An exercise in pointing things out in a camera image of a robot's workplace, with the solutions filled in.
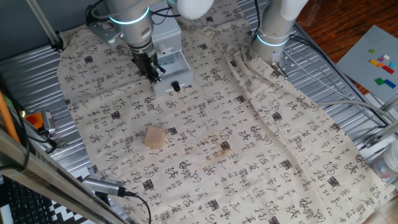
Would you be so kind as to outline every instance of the wooden floor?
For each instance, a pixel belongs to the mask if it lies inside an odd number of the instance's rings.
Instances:
[[[337,63],[373,25],[398,38],[398,0],[309,0],[297,21]],[[398,224],[398,197],[364,223]]]

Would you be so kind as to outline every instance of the orange object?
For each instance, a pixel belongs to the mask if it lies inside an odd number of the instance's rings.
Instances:
[[[34,116],[28,116],[28,117],[26,117],[26,120],[28,120],[29,123],[33,126],[35,126],[37,124],[37,118],[35,118]]]
[[[4,120],[4,123],[6,124],[8,134],[20,144],[21,142],[19,140],[17,131],[15,130],[14,122],[12,121],[10,111],[8,110],[7,103],[1,91],[0,91],[0,112]]]
[[[36,113],[25,116],[25,119],[29,121],[29,123],[33,125],[36,129],[39,129],[43,126],[42,113]]]

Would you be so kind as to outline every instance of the black knob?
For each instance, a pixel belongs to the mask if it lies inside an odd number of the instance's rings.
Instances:
[[[174,91],[180,91],[181,90],[180,85],[178,84],[177,81],[172,82],[172,87],[173,87]]]

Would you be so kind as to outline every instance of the wooden cube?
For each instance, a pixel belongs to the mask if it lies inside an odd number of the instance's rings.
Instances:
[[[163,128],[150,126],[145,135],[145,145],[155,149],[162,149],[165,138],[166,131]]]

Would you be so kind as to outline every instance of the metal frame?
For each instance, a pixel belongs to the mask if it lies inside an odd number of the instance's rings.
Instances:
[[[0,145],[1,165],[22,166],[26,149],[1,129]],[[95,223],[128,223],[40,150],[33,150],[30,154],[26,170],[8,169],[1,172]]]

